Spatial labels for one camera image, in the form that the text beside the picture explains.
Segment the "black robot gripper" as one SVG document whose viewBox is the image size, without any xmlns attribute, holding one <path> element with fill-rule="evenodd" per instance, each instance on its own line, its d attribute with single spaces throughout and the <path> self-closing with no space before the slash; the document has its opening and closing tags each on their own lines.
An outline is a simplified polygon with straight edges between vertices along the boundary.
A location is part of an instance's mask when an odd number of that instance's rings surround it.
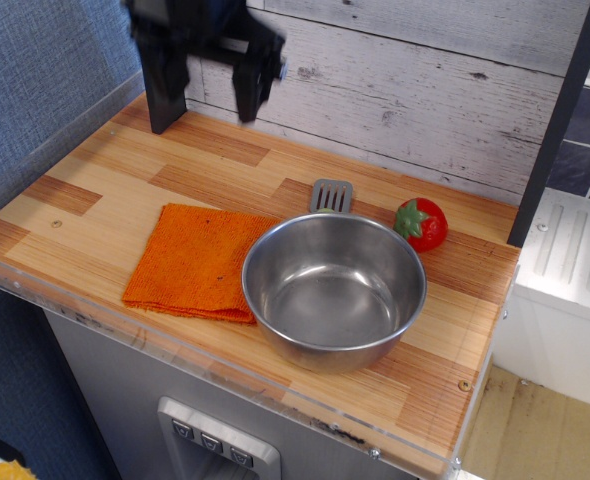
<svg viewBox="0 0 590 480">
<path fill-rule="evenodd" d="M 234 65 L 239 121 L 256 120 L 273 83 L 286 77 L 285 38 L 244 1 L 126 1 L 147 97 L 155 107 L 186 107 L 187 55 Z"/>
</svg>

